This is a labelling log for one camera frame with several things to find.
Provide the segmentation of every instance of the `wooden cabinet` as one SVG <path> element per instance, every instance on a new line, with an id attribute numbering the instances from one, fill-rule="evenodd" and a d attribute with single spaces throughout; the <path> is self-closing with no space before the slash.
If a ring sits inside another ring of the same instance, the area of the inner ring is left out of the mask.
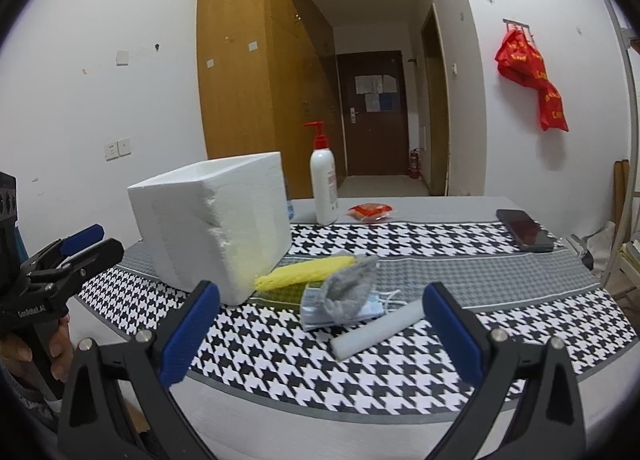
<path id="1" fill-rule="evenodd" d="M 341 182 L 334 33 L 313 1 L 198 0 L 196 28 L 209 158 L 279 151 L 291 195 L 311 197 L 314 131 L 303 124 L 319 120 Z"/>

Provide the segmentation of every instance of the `red bottle cap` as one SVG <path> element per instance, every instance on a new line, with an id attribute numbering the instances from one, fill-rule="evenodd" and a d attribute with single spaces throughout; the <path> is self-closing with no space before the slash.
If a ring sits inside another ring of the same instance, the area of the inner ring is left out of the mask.
<path id="1" fill-rule="evenodd" d="M 316 136 L 314 137 L 314 150 L 324 150 L 329 147 L 329 138 L 324 135 L 324 131 L 322 130 L 322 121 L 311 121 L 310 123 L 305 123 L 305 126 L 315 126 L 316 127 Z"/>

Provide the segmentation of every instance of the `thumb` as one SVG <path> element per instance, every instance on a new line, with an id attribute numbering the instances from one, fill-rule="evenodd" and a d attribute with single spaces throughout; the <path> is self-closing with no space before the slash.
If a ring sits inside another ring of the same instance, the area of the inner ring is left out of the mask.
<path id="1" fill-rule="evenodd" d="M 7 334 L 0 339 L 0 357 L 27 362 L 33 359 L 31 349 L 16 334 Z"/>

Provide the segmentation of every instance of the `red bag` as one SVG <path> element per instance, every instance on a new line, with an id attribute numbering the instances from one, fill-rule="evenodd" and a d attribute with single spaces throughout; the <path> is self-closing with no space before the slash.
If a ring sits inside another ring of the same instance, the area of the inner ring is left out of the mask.
<path id="1" fill-rule="evenodd" d="M 562 98 L 546 76 L 545 62 L 524 32 L 511 28 L 495 55 L 498 72 L 519 85 L 538 90 L 538 120 L 543 131 L 569 128 L 564 119 Z"/>

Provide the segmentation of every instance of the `white cylinder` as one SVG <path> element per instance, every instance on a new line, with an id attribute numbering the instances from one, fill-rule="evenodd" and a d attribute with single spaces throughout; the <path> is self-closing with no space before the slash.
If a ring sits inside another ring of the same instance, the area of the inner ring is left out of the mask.
<path id="1" fill-rule="evenodd" d="M 309 160 L 309 169 L 316 203 L 316 219 L 320 225 L 332 224 L 338 220 L 338 189 L 331 150 L 315 150 Z"/>
<path id="2" fill-rule="evenodd" d="M 377 345 L 424 317 L 422 299 L 416 299 L 401 309 L 389 312 L 365 326 L 334 337 L 330 341 L 334 357 L 344 361 L 370 346 Z"/>

